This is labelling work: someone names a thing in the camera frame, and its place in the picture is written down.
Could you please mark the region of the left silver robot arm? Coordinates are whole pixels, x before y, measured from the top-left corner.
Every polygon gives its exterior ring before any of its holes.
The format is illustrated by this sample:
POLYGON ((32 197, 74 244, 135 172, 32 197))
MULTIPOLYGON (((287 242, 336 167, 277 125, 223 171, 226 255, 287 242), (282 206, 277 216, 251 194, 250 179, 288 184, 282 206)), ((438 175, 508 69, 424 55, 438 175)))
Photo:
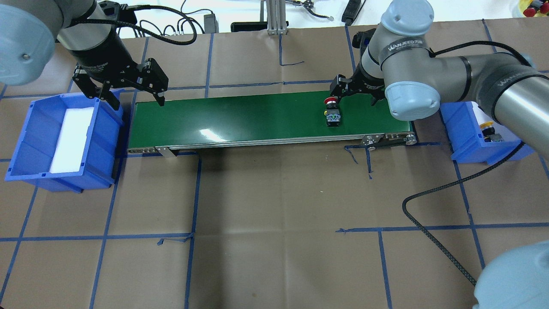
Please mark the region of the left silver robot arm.
POLYGON ((116 111, 117 88, 153 95, 163 106, 169 79, 153 58, 135 62, 117 29, 135 26, 135 6, 104 0, 3 0, 0 6, 0 80, 37 80, 59 42, 77 61, 72 79, 88 98, 116 111))

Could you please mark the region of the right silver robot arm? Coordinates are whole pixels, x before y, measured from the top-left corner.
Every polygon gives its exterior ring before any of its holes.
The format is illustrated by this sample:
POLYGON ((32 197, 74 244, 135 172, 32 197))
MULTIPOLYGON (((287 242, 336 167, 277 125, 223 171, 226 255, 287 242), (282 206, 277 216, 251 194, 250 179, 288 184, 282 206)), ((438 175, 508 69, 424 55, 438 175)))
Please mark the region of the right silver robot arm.
POLYGON ((400 121, 434 114, 443 103, 472 100, 538 151, 548 147, 548 78, 514 49, 440 57, 425 35, 434 20, 426 0, 393 0, 371 38, 359 43, 353 76, 337 76, 331 95, 380 94, 400 121))

